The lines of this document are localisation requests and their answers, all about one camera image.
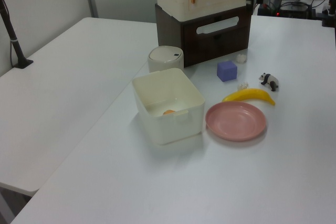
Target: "small white object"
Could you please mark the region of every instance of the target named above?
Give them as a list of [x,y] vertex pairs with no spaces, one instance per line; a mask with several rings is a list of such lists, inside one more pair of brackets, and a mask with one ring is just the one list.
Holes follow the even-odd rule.
[[[202,130],[205,99],[181,69],[138,77],[132,85],[140,118],[154,143],[166,144]],[[167,110],[175,112],[163,115]]]
[[169,68],[183,69],[183,51],[178,47],[159,46],[148,55],[149,72],[162,71]]
[[246,60],[247,60],[247,57],[244,54],[238,54],[237,57],[236,57],[236,61],[238,63],[245,63]]
[[242,89],[247,89],[247,88],[248,88],[248,83],[247,82],[239,84],[238,87],[237,87],[238,91],[242,90]]

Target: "pink plate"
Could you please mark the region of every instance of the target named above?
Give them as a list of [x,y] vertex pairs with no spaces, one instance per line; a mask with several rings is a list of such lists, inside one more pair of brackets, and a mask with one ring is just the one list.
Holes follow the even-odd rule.
[[245,102],[221,102],[205,115],[206,125],[217,136],[230,141],[246,141],[258,136],[266,127],[265,115]]

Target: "white round container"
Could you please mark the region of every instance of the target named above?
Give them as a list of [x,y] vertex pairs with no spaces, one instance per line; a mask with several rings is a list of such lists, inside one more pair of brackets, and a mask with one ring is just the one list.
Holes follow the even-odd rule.
[[170,68],[183,70],[183,51],[178,47],[159,46],[148,55],[149,72],[162,71]]

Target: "white partition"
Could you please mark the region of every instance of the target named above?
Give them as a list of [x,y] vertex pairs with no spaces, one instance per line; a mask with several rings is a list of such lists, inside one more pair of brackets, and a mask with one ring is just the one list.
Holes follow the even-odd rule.
[[[26,57],[82,18],[90,17],[88,0],[5,0]],[[11,69],[9,36],[0,19],[0,76]],[[13,50],[13,63],[16,55]]]

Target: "floor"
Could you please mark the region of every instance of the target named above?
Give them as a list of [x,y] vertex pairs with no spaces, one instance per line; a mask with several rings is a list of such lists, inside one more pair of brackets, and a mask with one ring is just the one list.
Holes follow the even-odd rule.
[[0,224],[10,224],[31,197],[0,187]]

